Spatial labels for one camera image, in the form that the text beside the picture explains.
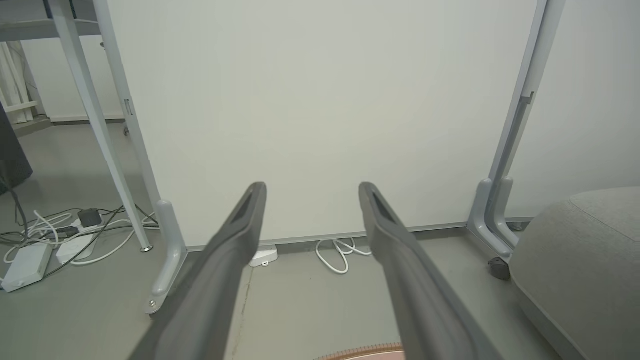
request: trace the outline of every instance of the power adapter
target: power adapter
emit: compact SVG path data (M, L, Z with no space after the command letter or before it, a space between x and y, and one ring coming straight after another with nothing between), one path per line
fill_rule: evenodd
M10 293L44 278L53 247L35 243L18 250L9 271L2 281L3 289Z

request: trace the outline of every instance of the white box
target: white box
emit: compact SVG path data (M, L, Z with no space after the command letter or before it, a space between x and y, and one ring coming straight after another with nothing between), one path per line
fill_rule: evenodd
M255 253L253 259L249 262L252 268L257 266L269 266L278 259L278 249L275 245L258 247L258 251Z
M10 293L42 280L52 251L53 247L44 243L35 243L18 250L2 282L3 289Z

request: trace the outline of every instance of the baseboard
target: baseboard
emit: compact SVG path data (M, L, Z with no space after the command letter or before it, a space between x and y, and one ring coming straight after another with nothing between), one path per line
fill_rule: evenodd
M518 217L518 218L507 218L507 222L530 222L533 220L533 217ZM432 231L432 230L445 230L445 229L455 229L459 227L466 227L467 222L452 222L449 224L437 224L437 225L426 225L426 226L414 226L408 227L407 229L412 233L419 233L422 231ZM285 244L295 244L295 243L309 243L321 240L334 240L334 239L348 239L348 238L361 238L366 234L364 231L358 231L355 233L342 233L342 234L329 234L329 235L318 235L318 236L302 236L299 238L286 238L286 239L274 239L274 240L262 240L260 241L260 246L268 246L268 245L285 245ZM198 252L203 251L206 245L195 245L195 246L187 246L188 252Z
M124 124L124 119L104 119L107 124ZM65 125L89 125L89 120L69 120L69 121L52 121L53 126L65 126Z
M119 114L105 114L104 118L107 120L107 123L109 123L110 120L119 120L120 122L124 122L124 115L119 113ZM67 116L67 117L51 117L51 123L54 125L58 125L58 124L64 124L66 122L71 122L74 124L88 124L89 123L89 117L86 115L83 116Z

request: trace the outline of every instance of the gray ottoman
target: gray ottoman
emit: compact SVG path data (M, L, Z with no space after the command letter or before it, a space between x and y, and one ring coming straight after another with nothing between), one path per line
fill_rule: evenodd
M509 264L522 309L564 360L640 359L640 187L538 215Z

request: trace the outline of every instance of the gray floor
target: gray floor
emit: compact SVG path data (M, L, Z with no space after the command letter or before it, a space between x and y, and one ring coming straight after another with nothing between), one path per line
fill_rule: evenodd
M121 125L110 125L136 202L150 208L138 166ZM26 211L71 207L117 208L117 192L88 126L51 127L20 139L35 170L17 191ZM0 231L17 229L13 202L0 197ZM114 231L97 256L117 246ZM133 238L110 258L69 266L13 293L0 292L2 359L126 359L151 323L142 305L164 258L164 244L140 253ZM488 275L490 257L464 229L419 235L425 251L471 308L505 359L556 359L515 302L509 282ZM381 267L371 257L348 256L346 275L331 273L309 245L281 248L266 268L244 270L227 359L315 359L349 348L399 341ZM4 255L6 247L0 247ZM335 250L322 250L342 266ZM197 254L190 254L187 270ZM50 267L58 266L55 260ZM0 275L6 272L0 263Z

